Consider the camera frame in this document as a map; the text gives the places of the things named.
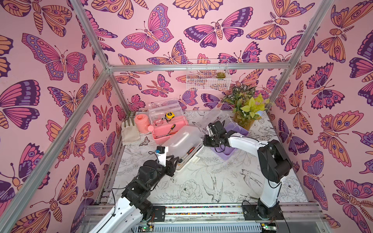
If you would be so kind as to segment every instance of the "plastic container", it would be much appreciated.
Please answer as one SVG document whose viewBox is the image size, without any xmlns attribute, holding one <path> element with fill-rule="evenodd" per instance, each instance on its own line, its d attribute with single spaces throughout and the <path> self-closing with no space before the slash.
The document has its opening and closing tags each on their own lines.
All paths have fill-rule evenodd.
<svg viewBox="0 0 373 233">
<path fill-rule="evenodd" d="M 163 146 L 168 147 L 169 154 L 179 157 L 176 171 L 180 171 L 203 147 L 204 134 L 195 126 L 183 126 Z"/>
<path fill-rule="evenodd" d="M 146 114 L 136 115 L 135 116 L 135 123 L 136 123 L 137 129 L 139 130 L 140 133 L 149 132 L 148 126 L 150 125 L 150 123 L 149 123 L 149 118 Z"/>
</svg>

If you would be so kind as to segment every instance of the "butterfly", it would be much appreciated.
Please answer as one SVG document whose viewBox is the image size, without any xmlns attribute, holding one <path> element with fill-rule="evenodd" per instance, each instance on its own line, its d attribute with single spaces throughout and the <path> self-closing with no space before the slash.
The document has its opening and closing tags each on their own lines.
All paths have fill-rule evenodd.
<svg viewBox="0 0 373 233">
<path fill-rule="evenodd" d="M 285 57 L 283 57 L 283 55 L 280 54 L 280 56 L 282 58 L 280 58 L 279 56 L 277 56 L 274 53 L 269 53 L 269 54 L 267 54 L 266 59 L 267 59 L 267 62 L 289 62 L 290 61 L 291 54 L 288 54 Z"/>
<path fill-rule="evenodd" d="M 57 199 L 54 199 L 54 197 L 56 196 L 54 195 L 54 197 L 49 202 L 40 201 L 46 204 L 50 204 L 50 207 L 39 210 L 35 213 L 19 219 L 12 228 L 11 232 L 46 232 L 49 226 L 51 212 L 53 212 L 53 216 L 57 221 L 62 222 L 62 211 L 58 204 L 69 205 L 76 199 L 78 195 L 78 186 L 76 186 L 78 175 L 79 165 L 76 165 L 68 174 L 65 182 L 61 187 L 60 193 L 57 196 Z"/>
<path fill-rule="evenodd" d="M 21 158 L 19 160 L 18 177 L 16 177 L 13 163 L 10 164 L 13 168 L 13 176 L 6 176 L 3 173 L 0 173 L 0 175 L 6 178 L 11 178 L 13 185 L 17 187 L 17 190 L 20 190 L 22 187 L 22 183 L 20 180 L 22 180 L 22 182 L 26 181 L 26 179 L 35 169 L 36 165 L 39 163 L 43 155 L 44 152 L 39 151 L 39 146 L 29 143 L 23 150 Z M 38 189 L 42 189 L 48 184 L 48 180 L 50 179 L 49 174 L 50 172 L 47 173 Z M 0 180 L 0 216 L 3 214 L 6 207 L 10 204 L 14 196 L 15 192 L 11 183 Z"/>
<path fill-rule="evenodd" d="M 299 31 L 297 31 L 297 33 L 304 33 L 306 31 L 306 29 L 307 29 L 307 25 L 305 24 L 305 25 L 303 25 L 303 30 L 299 30 Z M 318 36 L 317 31 L 319 29 L 320 29 L 320 27 L 318 27 L 316 29 L 315 36 Z M 303 34 L 299 34 L 299 35 L 295 35 L 292 38 L 290 38 L 285 45 L 284 51 L 288 52 L 290 50 L 295 49 L 298 45 L 298 42 L 301 40 L 302 36 L 303 36 Z M 306 57 L 311 53 L 314 46 L 315 46 L 315 37 L 312 36 L 312 39 L 309 41 L 306 49 L 304 50 L 304 55 Z"/>
<path fill-rule="evenodd" d="M 293 136 L 294 133 L 288 129 L 285 121 L 279 118 L 279 136 L 282 143 L 286 141 L 289 144 L 289 151 L 293 152 L 294 155 L 306 153 L 310 148 L 307 143 L 297 136 Z"/>
<path fill-rule="evenodd" d="M 341 224 L 337 222 L 334 218 L 332 218 L 330 215 L 324 214 L 324 217 L 328 222 L 330 228 L 339 228 L 341 226 Z"/>
<path fill-rule="evenodd" d="M 369 198 L 373 196 L 373 184 L 369 182 L 357 183 L 354 180 L 346 180 L 346 185 L 341 180 L 334 181 L 338 194 L 333 194 L 334 200 L 343 205 L 343 212 L 350 219 L 352 219 L 363 233 L 370 233 L 369 225 L 367 224 L 364 216 L 358 210 L 357 207 L 363 212 L 363 214 L 371 220 L 369 212 L 364 207 L 372 207 L 371 201 L 358 201 L 356 198 Z"/>
<path fill-rule="evenodd" d="M 205 18 L 209 10 L 219 10 L 223 0 L 175 0 L 173 5 L 183 10 L 188 9 L 191 18 Z"/>
<path fill-rule="evenodd" d="M 215 107 L 220 108 L 221 110 L 233 109 L 233 105 L 228 104 L 226 102 L 222 102 L 215 95 L 202 94 L 201 99 L 205 103 L 203 106 L 208 107 L 209 109 L 213 109 Z"/>
<path fill-rule="evenodd" d="M 1 6 L 10 14 L 18 17 L 25 17 L 30 13 L 31 5 L 34 12 L 34 22 L 36 29 L 39 34 L 43 30 L 43 14 L 45 21 L 47 22 L 50 29 L 58 36 L 63 37 L 66 34 L 66 25 L 71 17 L 72 13 L 69 9 L 58 5 L 49 5 L 41 7 L 40 1 L 25 1 L 25 0 L 12 0 L 12 1 L 0 1 Z"/>
<path fill-rule="evenodd" d="M 13 48 L 13 40 L 0 35 L 0 47 L 0 56 L 9 54 L 9 51 Z M 0 57 L 0 78 L 8 77 L 9 71 L 11 71 L 10 63 L 6 57 Z"/>
<path fill-rule="evenodd" d="M 327 148 L 329 153 L 331 153 L 338 162 L 342 163 L 343 166 L 351 167 L 350 157 L 342 143 L 337 138 L 339 138 L 339 135 L 345 134 L 340 133 L 341 131 L 353 127 L 362 119 L 363 116 L 364 114 L 359 113 L 359 111 L 342 112 L 335 116 L 330 114 L 325 117 L 322 117 L 321 114 L 319 114 L 319 117 L 321 117 L 321 127 L 324 131 L 320 133 L 318 140 L 314 141 L 314 143 L 319 142 L 320 145 L 324 149 Z"/>
<path fill-rule="evenodd" d="M 251 42 L 246 49 L 244 50 L 244 53 L 242 54 L 241 58 L 241 50 L 239 51 L 239 56 L 236 55 L 235 52 L 233 54 L 237 57 L 235 58 L 232 55 L 226 54 L 226 53 L 219 53 L 219 56 L 217 57 L 219 59 L 219 63 L 253 63 L 253 62 L 259 62 L 259 55 L 262 52 L 260 48 L 258 48 L 258 44 L 255 42 Z M 237 70 L 229 70 L 230 74 L 234 74 L 237 72 Z"/>
<path fill-rule="evenodd" d="M 134 0 L 137 4 L 145 9 L 149 9 L 146 5 L 144 0 Z M 117 0 L 117 1 L 109 1 L 109 0 L 94 0 L 91 6 L 100 11 L 106 11 L 115 13 L 119 9 L 118 17 L 121 19 L 130 19 L 134 15 L 134 7 L 132 6 L 131 0 Z"/>
<path fill-rule="evenodd" d="M 331 29 L 329 33 L 336 37 L 330 37 L 321 41 L 316 45 L 313 52 L 316 52 L 320 48 L 324 53 L 329 52 L 329 57 L 331 59 L 335 60 L 336 62 L 344 63 L 346 60 L 345 47 L 338 36 L 341 36 L 341 38 L 346 41 L 347 37 L 344 32 L 348 32 L 354 28 L 354 26 L 350 25 L 361 19 L 371 10 L 373 10 L 373 1 L 360 2 L 356 4 L 351 11 L 347 7 L 342 9 L 341 12 L 336 12 L 336 6 L 334 5 L 332 7 L 330 19 L 335 26 L 339 27 L 340 29 L 345 29 L 343 31 L 338 28 Z"/>
<path fill-rule="evenodd" d="M 352 58 L 350 61 L 350 67 L 352 68 L 350 78 L 356 78 L 362 75 L 366 75 L 362 79 L 362 82 L 369 82 L 373 80 L 372 49 L 373 49 L 373 31 L 370 32 L 366 36 L 366 38 L 363 40 L 360 48 L 357 51 L 358 55 L 368 58 L 368 60 L 365 60 L 359 57 Z M 373 106 L 372 90 L 373 90 L 373 82 L 370 82 L 366 86 L 364 86 L 362 89 L 360 89 L 358 92 L 358 95 L 364 96 L 367 99 L 367 104 L 371 106 Z"/>
<path fill-rule="evenodd" d="M 109 108 L 109 111 L 107 110 L 107 106 L 104 111 L 102 105 L 100 107 L 101 111 L 96 107 L 96 105 L 93 105 L 92 108 L 96 115 L 96 123 L 98 124 L 100 131 L 103 131 L 105 128 L 106 130 L 109 130 L 109 123 L 112 121 L 113 107 Z"/>
<path fill-rule="evenodd" d="M 130 66 L 130 65 L 136 65 L 135 61 L 133 61 L 131 58 L 124 56 L 122 54 L 118 54 L 118 57 L 123 65 Z M 139 88 L 139 90 L 142 89 L 141 83 L 137 81 L 135 78 L 140 78 L 139 74 L 146 75 L 150 74 L 152 71 L 126 71 L 121 72 L 119 76 L 115 76 L 116 80 L 120 84 L 127 83 L 128 85 L 135 85 Z"/>
<path fill-rule="evenodd" d="M 300 7 L 299 3 L 296 1 L 293 1 L 290 3 L 290 0 L 272 0 L 272 6 L 275 10 L 276 15 L 279 17 L 276 19 L 276 15 L 272 12 L 269 13 L 271 20 L 265 21 L 264 24 L 270 24 L 266 25 L 264 27 L 261 27 L 259 29 L 256 29 L 249 34 L 246 35 L 247 38 L 256 39 L 256 40 L 263 40 L 267 37 L 269 37 L 270 40 L 274 40 L 276 38 L 281 39 L 281 44 L 285 44 L 286 41 L 286 32 L 284 29 L 282 29 L 278 25 L 287 25 L 289 24 L 289 21 L 286 19 L 281 18 L 290 18 L 290 17 L 296 17 L 301 14 L 306 13 L 308 10 L 310 10 L 315 3 L 311 3 L 305 8 Z"/>
<path fill-rule="evenodd" d="M 118 125 L 118 122 L 115 122 L 115 128 L 116 128 L 116 133 L 117 133 L 117 139 L 119 139 L 119 136 L 122 132 L 122 127 Z"/>
<path fill-rule="evenodd" d="M 151 81 L 154 86 L 146 85 L 148 88 L 147 90 L 141 91 L 141 93 L 146 95 L 152 95 L 152 96 L 161 96 L 161 97 L 167 97 L 166 93 L 173 92 L 173 89 L 170 87 L 171 84 L 166 81 L 163 75 L 158 75 L 158 84 L 155 81 Z"/>
<path fill-rule="evenodd" d="M 300 60 L 297 62 L 296 66 L 294 68 L 293 74 L 297 73 L 295 75 L 295 80 L 300 79 L 302 74 L 307 73 L 312 69 L 311 64 L 307 64 L 307 63 L 302 64 L 303 62 L 306 62 L 306 61 L 302 61 L 302 58 L 300 58 Z"/>
<path fill-rule="evenodd" d="M 88 93 L 88 84 L 83 84 L 75 94 L 67 94 L 57 87 L 48 87 L 49 93 L 53 96 L 54 101 L 60 107 L 62 107 L 63 115 L 65 116 L 65 123 L 69 120 L 74 110 L 82 102 L 85 95 Z"/>
<path fill-rule="evenodd" d="M 136 32 L 126 36 L 122 41 L 122 45 L 125 48 L 134 48 L 135 50 L 143 48 L 153 54 L 158 51 L 158 40 L 166 43 L 173 38 L 173 35 L 167 28 L 168 23 L 170 22 L 170 19 L 167 16 L 167 10 L 167 6 L 163 5 L 162 3 L 158 4 L 149 15 L 149 30 L 145 27 L 144 21 L 144 33 Z"/>
<path fill-rule="evenodd" d="M 119 106 L 119 105 L 115 105 L 115 110 L 116 110 L 117 113 L 118 113 L 118 119 L 119 119 L 120 121 L 126 119 L 126 117 L 127 117 L 127 113 L 126 113 L 126 111 L 125 111 L 121 106 Z"/>
<path fill-rule="evenodd" d="M 133 95 L 131 97 L 131 101 L 129 101 L 128 99 L 127 99 L 127 101 L 128 101 L 128 105 L 129 105 L 128 107 L 131 111 L 138 111 L 140 108 L 145 107 L 145 102 L 141 101 L 140 96 L 138 94 Z"/>
<path fill-rule="evenodd" d="M 258 83 L 259 83 L 259 76 L 261 75 L 261 73 L 263 72 L 263 69 L 256 69 L 254 71 L 252 71 L 250 74 L 248 74 L 246 77 L 243 78 L 243 80 L 240 82 L 239 80 L 241 79 L 241 76 L 246 74 L 246 73 L 243 73 L 238 81 L 235 81 L 234 84 L 231 84 L 230 87 L 229 87 L 229 90 L 228 91 L 223 91 L 223 95 L 230 95 L 233 93 L 233 89 L 236 87 L 236 86 L 241 86 L 241 85 L 244 85 L 244 86 L 247 86 L 247 87 L 254 87 L 254 86 L 257 86 Z"/>
<path fill-rule="evenodd" d="M 215 47 L 217 42 L 216 36 L 222 40 L 224 34 L 229 42 L 232 42 L 236 37 L 240 37 L 244 31 L 241 28 L 233 27 L 246 27 L 252 14 L 253 8 L 245 7 L 230 14 L 221 25 L 219 24 L 221 19 L 216 22 L 211 22 L 215 23 L 215 26 L 195 25 L 185 29 L 184 34 L 194 42 L 202 40 L 200 43 L 201 48 L 206 48 L 207 46 Z"/>
<path fill-rule="evenodd" d="M 195 98 L 197 97 L 197 91 L 196 90 L 188 90 L 185 91 L 183 96 L 179 97 L 179 105 L 181 109 L 184 111 L 187 109 L 187 105 L 194 106 L 197 103 L 197 100 Z"/>
<path fill-rule="evenodd" d="M 65 57 L 65 53 L 57 53 L 44 40 L 26 33 L 23 33 L 22 42 L 31 49 L 36 60 L 46 64 L 50 80 L 62 80 L 63 74 L 67 73 L 71 82 L 79 83 L 79 71 L 84 70 L 84 65 L 87 63 L 87 57 L 84 54 L 72 52 Z"/>
<path fill-rule="evenodd" d="M 298 161 L 296 163 L 293 162 L 293 169 L 297 173 L 299 171 L 299 164 Z"/>
<path fill-rule="evenodd" d="M 22 105 L 39 104 L 40 86 L 35 80 L 20 81 L 8 87 L 0 95 L 0 126 L 9 128 L 7 117 L 21 129 L 27 129 L 31 120 L 39 117 L 39 111 Z"/>
<path fill-rule="evenodd" d="M 98 158 L 100 165 L 105 162 L 105 156 L 110 157 L 113 154 L 113 145 L 115 142 L 115 132 L 113 131 L 106 142 L 95 142 L 89 146 L 88 153 L 93 155 L 93 158 Z"/>
<path fill-rule="evenodd" d="M 300 106 L 302 102 L 302 96 L 303 96 L 303 81 L 301 80 L 297 88 L 295 89 L 294 94 L 292 93 L 289 96 L 290 105 L 295 107 L 294 109 L 289 111 L 289 114 L 295 114 L 293 118 L 294 128 L 296 129 L 301 128 L 307 134 L 312 135 L 313 134 L 312 127 L 310 123 L 308 122 L 307 118 L 301 113 L 301 111 L 303 111 L 302 106 Z"/>
<path fill-rule="evenodd" d="M 61 131 L 62 127 L 52 120 L 48 120 L 48 124 L 46 125 L 46 127 L 48 129 L 47 135 L 49 136 L 49 140 L 53 142 L 56 139 L 59 132 Z M 54 167 L 57 168 L 58 164 L 64 161 L 65 159 L 68 159 L 71 154 L 73 154 L 76 157 L 82 157 L 82 159 L 84 160 L 83 153 L 85 152 L 85 143 L 87 142 L 88 137 L 90 136 L 90 132 L 91 132 L 90 122 L 85 123 L 80 128 L 78 133 L 76 133 L 76 129 L 75 129 L 75 133 L 74 133 L 74 135 L 76 134 L 75 138 L 74 138 L 74 135 L 72 135 L 67 140 L 67 142 L 62 148 L 62 151 L 57 157 L 58 162 Z"/>
<path fill-rule="evenodd" d="M 277 75 L 269 77 L 266 87 L 262 86 L 263 90 L 255 91 L 255 96 L 257 97 L 259 94 L 261 94 L 263 99 L 268 99 L 278 81 L 276 76 Z"/>
<path fill-rule="evenodd" d="M 140 143 L 139 146 L 147 146 L 149 142 L 150 142 L 150 140 L 148 139 L 148 137 L 145 137 L 144 141 L 142 143 Z"/>
<path fill-rule="evenodd" d="M 331 75 L 333 70 L 333 63 L 327 63 L 325 66 L 318 67 L 316 74 L 309 77 L 306 86 L 307 89 L 316 89 L 312 94 L 317 94 L 313 100 L 311 100 L 311 106 L 314 109 L 322 109 L 325 105 L 326 108 L 332 109 L 336 103 L 341 103 L 345 98 L 344 94 L 339 91 L 325 89 L 332 86 L 326 86 L 326 82 Z"/>
<path fill-rule="evenodd" d="M 112 47 L 110 47 L 109 45 L 107 45 L 107 44 L 105 44 L 103 42 L 103 41 L 105 41 L 105 39 L 103 37 L 105 37 L 105 38 L 117 38 L 118 36 L 115 35 L 115 34 L 113 34 L 112 32 L 109 32 L 108 30 L 105 30 L 103 28 L 99 28 L 98 23 L 93 18 L 92 13 L 89 10 L 85 10 L 85 14 L 88 17 L 89 22 L 91 23 L 93 31 L 95 32 L 95 34 L 97 36 L 97 40 L 98 40 L 99 44 L 101 45 L 101 48 L 103 50 L 106 50 L 106 51 L 115 52 L 115 50 Z M 78 20 L 80 29 L 82 30 L 82 33 L 83 33 L 83 36 L 82 36 L 82 48 L 86 48 L 88 44 L 91 47 L 91 42 L 90 42 L 90 40 L 89 40 L 89 38 L 87 36 L 87 33 L 85 32 L 82 24 L 80 23 L 80 20 L 78 19 L 78 16 L 76 16 L 76 19 Z M 94 49 L 92 47 L 92 58 L 93 58 L 93 60 L 95 59 L 95 57 L 96 57 L 96 52 L 94 51 Z"/>
<path fill-rule="evenodd" d="M 284 100 L 284 98 L 286 97 L 286 95 L 284 95 L 284 94 L 289 89 L 290 84 L 291 84 L 290 81 L 287 81 L 284 84 L 284 86 L 282 87 L 279 95 L 275 99 L 276 106 L 279 107 L 280 109 L 282 109 L 283 112 L 286 111 L 286 104 L 285 104 L 285 100 Z"/>
<path fill-rule="evenodd" d="M 98 188 L 100 179 L 100 174 L 97 173 L 96 166 L 94 163 L 90 162 L 88 164 L 87 172 L 85 174 L 85 192 L 83 190 L 83 195 L 81 197 L 84 198 L 80 203 L 78 210 L 74 216 L 72 221 L 70 233 L 75 233 L 80 225 L 82 224 L 82 219 L 85 216 L 85 210 L 88 205 L 92 205 L 94 203 L 94 199 L 90 198 L 93 196 L 93 190 Z"/>
<path fill-rule="evenodd" d="M 316 150 L 315 154 L 310 155 L 309 160 L 302 160 L 302 168 L 307 173 L 306 176 L 303 176 L 304 186 L 312 191 L 313 198 L 319 202 L 321 209 L 327 210 L 326 194 L 319 183 L 320 177 L 318 177 L 324 168 L 324 154 Z"/>
</svg>

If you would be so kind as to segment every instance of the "potted plant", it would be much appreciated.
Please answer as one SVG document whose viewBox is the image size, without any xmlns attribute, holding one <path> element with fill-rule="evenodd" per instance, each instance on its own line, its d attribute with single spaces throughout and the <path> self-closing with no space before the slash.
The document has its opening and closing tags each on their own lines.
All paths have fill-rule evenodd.
<svg viewBox="0 0 373 233">
<path fill-rule="evenodd" d="M 266 110 L 265 104 L 269 103 L 269 99 L 264 100 L 261 94 L 256 98 L 254 94 L 255 87 L 236 86 L 232 94 L 226 95 L 222 100 L 234 105 L 233 120 L 246 130 L 250 130 L 254 121 L 261 119 Z"/>
</svg>

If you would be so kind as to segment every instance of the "flower illustration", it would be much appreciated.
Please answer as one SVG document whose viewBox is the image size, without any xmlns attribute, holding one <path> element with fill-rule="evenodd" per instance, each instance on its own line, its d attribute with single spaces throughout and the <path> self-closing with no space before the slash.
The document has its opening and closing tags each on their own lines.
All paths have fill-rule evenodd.
<svg viewBox="0 0 373 233">
<path fill-rule="evenodd" d="M 181 203 L 196 203 L 197 199 L 202 198 L 200 185 L 194 180 L 187 180 L 184 184 L 180 185 L 178 198 Z"/>
<path fill-rule="evenodd" d="M 343 212 L 352 220 L 355 221 L 361 232 L 370 232 L 369 226 L 364 218 L 367 217 L 370 221 L 373 221 L 372 216 L 364 207 L 373 207 L 371 201 L 358 201 L 356 198 L 368 198 L 373 196 L 373 184 L 366 182 L 359 184 L 353 180 L 346 180 L 346 185 L 341 180 L 334 181 L 335 186 L 340 190 L 337 190 L 338 194 L 333 194 L 334 200 L 343 205 Z"/>
</svg>

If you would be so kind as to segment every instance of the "butterfly antenna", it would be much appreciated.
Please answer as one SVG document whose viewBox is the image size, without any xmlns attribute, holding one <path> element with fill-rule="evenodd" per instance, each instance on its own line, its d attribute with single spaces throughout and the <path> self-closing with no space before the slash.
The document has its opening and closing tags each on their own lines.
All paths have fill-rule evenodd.
<svg viewBox="0 0 373 233">
<path fill-rule="evenodd" d="M 10 165 L 11 165 L 12 168 L 13 168 L 13 177 L 6 176 L 6 175 L 2 174 L 1 172 L 0 172 L 0 175 L 4 176 L 4 177 L 6 177 L 6 178 L 11 178 L 11 179 L 14 178 L 14 177 L 16 176 L 16 173 L 15 173 L 15 171 L 14 171 L 13 163 L 10 163 Z"/>
</svg>

